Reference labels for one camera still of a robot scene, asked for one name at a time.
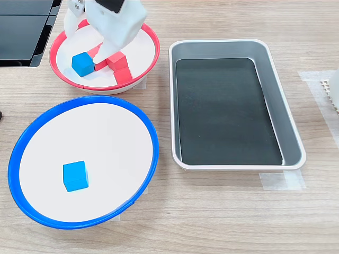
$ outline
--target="black tray bottom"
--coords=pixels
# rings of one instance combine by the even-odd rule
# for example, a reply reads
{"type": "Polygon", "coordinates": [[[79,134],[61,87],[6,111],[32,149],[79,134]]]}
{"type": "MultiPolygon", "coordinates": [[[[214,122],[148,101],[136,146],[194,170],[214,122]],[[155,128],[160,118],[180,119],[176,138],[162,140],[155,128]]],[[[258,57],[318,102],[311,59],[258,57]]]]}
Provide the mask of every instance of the black tray bottom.
{"type": "Polygon", "coordinates": [[[250,59],[179,60],[176,75],[184,163],[282,164],[250,59]]]}

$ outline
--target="blue cube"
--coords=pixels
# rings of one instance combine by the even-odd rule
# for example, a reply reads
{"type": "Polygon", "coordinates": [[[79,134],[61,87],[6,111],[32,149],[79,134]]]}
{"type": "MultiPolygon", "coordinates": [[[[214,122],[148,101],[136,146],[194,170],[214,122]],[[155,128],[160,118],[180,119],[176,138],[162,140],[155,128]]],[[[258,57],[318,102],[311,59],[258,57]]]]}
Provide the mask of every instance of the blue cube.
{"type": "Polygon", "coordinates": [[[72,57],[72,68],[80,77],[84,77],[94,72],[94,67],[95,64],[87,52],[72,57]]]}
{"type": "Polygon", "coordinates": [[[68,192],[88,188],[88,175],[84,161],[64,165],[64,185],[68,192]]]}

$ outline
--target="black monitor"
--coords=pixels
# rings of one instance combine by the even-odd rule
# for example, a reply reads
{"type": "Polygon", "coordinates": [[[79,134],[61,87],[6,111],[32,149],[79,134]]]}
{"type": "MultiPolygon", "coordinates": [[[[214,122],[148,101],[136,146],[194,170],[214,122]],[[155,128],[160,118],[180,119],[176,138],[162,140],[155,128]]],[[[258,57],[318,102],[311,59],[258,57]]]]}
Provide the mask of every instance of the black monitor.
{"type": "Polygon", "coordinates": [[[61,0],[0,0],[0,67],[40,64],[61,0]]]}

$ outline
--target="red cube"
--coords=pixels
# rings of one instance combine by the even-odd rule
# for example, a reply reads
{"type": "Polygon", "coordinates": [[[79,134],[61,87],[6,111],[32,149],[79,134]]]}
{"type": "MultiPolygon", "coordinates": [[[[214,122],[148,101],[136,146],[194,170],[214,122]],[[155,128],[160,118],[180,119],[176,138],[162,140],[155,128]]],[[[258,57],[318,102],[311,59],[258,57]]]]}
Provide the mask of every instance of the red cube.
{"type": "Polygon", "coordinates": [[[117,52],[114,55],[107,58],[107,64],[108,66],[113,70],[121,70],[124,68],[128,68],[128,63],[126,56],[121,52],[117,52]]]}
{"type": "Polygon", "coordinates": [[[122,85],[133,79],[131,71],[128,67],[115,71],[114,76],[118,85],[122,85]]]}
{"type": "MultiPolygon", "coordinates": [[[[87,54],[89,54],[89,56],[93,59],[95,57],[95,55],[98,53],[99,51],[99,47],[95,47],[91,50],[89,50],[87,52],[87,54]]],[[[103,60],[102,62],[99,62],[95,65],[95,70],[98,71],[98,70],[101,70],[102,68],[104,68],[105,66],[107,66],[107,62],[106,60],[103,60]]]]}

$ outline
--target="white robotic arm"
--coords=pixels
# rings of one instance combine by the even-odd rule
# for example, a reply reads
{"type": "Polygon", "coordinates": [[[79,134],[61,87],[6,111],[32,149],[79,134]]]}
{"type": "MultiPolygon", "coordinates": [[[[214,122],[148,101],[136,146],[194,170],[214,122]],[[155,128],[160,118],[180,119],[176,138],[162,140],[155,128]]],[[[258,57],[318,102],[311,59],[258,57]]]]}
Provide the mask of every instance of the white robotic arm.
{"type": "Polygon", "coordinates": [[[104,37],[99,52],[93,58],[95,64],[128,45],[147,16],[140,0],[68,0],[67,4],[64,19],[67,37],[73,36],[84,18],[104,37]]]}

